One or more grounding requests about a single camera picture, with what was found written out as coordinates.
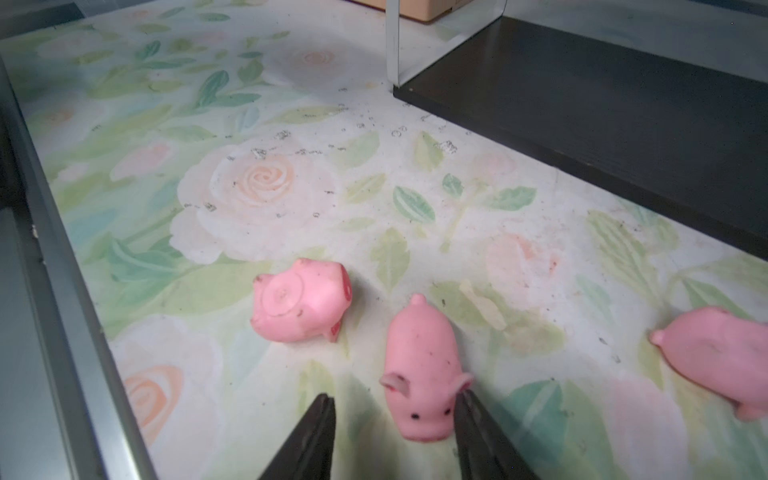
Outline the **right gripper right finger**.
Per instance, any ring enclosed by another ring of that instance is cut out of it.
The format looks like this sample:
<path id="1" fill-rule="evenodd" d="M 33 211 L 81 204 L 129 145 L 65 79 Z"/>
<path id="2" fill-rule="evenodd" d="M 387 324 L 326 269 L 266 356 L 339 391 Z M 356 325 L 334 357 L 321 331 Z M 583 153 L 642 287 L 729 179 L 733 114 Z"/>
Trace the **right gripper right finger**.
<path id="1" fill-rule="evenodd" d="M 454 432 L 463 480 L 539 480 L 471 390 L 456 397 Z"/>

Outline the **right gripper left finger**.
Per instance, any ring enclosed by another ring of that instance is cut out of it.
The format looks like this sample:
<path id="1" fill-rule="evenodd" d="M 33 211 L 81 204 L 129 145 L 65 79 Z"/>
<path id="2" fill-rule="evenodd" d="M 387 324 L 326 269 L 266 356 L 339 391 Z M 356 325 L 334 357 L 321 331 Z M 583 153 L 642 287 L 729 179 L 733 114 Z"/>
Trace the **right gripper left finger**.
<path id="1" fill-rule="evenodd" d="M 259 480 L 329 480 L 336 432 L 333 397 L 319 394 Z"/>

